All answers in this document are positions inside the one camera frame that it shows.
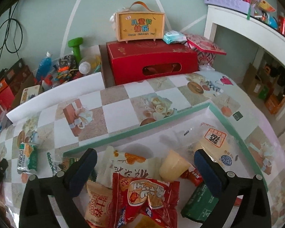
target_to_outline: white bottle cap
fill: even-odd
[[[91,64],[88,62],[82,62],[79,65],[79,72],[82,74],[88,74],[91,71]]]

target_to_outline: checkered tablecloth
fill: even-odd
[[[280,227],[285,222],[285,154],[273,129],[232,80],[218,72],[197,73],[155,78],[88,93],[49,107],[1,131],[0,160],[6,158],[9,166],[0,200],[8,212],[17,220],[27,181],[25,174],[17,173],[20,133],[38,133],[43,141],[38,150],[38,177],[50,177],[52,171],[47,152],[61,159],[62,154],[71,149],[209,101],[231,122],[264,172],[272,223],[274,227]],[[63,220],[57,205],[54,202],[52,205],[58,220]]]

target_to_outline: black cable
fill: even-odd
[[[12,53],[12,54],[16,53],[17,56],[18,56],[18,58],[19,58],[18,51],[19,51],[19,49],[20,49],[20,47],[21,47],[21,45],[22,45],[22,41],[23,41],[23,31],[22,31],[22,27],[21,27],[21,25],[20,25],[20,22],[19,22],[17,19],[14,19],[14,18],[13,18],[13,15],[14,15],[14,12],[15,12],[15,9],[16,9],[18,3],[19,3],[19,1],[16,3],[16,5],[15,5],[15,7],[14,7],[14,9],[13,9],[13,12],[12,12],[12,8],[10,7],[9,12],[8,12],[8,19],[7,19],[6,21],[4,21],[4,22],[2,23],[2,25],[0,26],[0,30],[1,30],[1,28],[3,27],[3,25],[4,25],[5,23],[7,23],[7,26],[6,26],[6,29],[5,29],[4,41],[3,41],[2,46],[0,47],[0,51],[1,51],[1,52],[0,52],[0,59],[1,59],[1,55],[2,55],[2,51],[3,51],[4,46],[5,46],[5,48],[7,49],[7,51],[8,51],[9,53]],[[8,39],[8,36],[9,36],[10,26],[11,26],[11,22],[12,22],[12,21],[15,21],[15,22],[16,22],[16,29],[15,29],[15,34],[14,34],[14,46],[15,46],[15,51],[9,50],[9,49],[8,49],[8,46],[7,46],[7,44],[6,44],[7,39]],[[16,47],[16,44],[15,44],[15,37],[16,37],[17,26],[19,26],[20,31],[21,31],[21,42],[20,42],[20,45],[19,45],[18,48]]]

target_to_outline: blue bottle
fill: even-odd
[[[36,80],[37,82],[41,81],[44,79],[52,65],[52,59],[51,59],[52,54],[49,52],[46,53],[46,57],[42,59],[42,61],[39,63],[39,67],[36,73]]]

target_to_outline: brown leather handle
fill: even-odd
[[[147,10],[149,10],[150,12],[154,12],[154,11],[150,10],[150,9],[148,8],[148,6],[147,6],[144,2],[141,2],[141,1],[133,2],[132,5],[131,5],[131,7],[132,7],[133,5],[135,5],[135,4],[143,5],[143,6],[144,6]]]

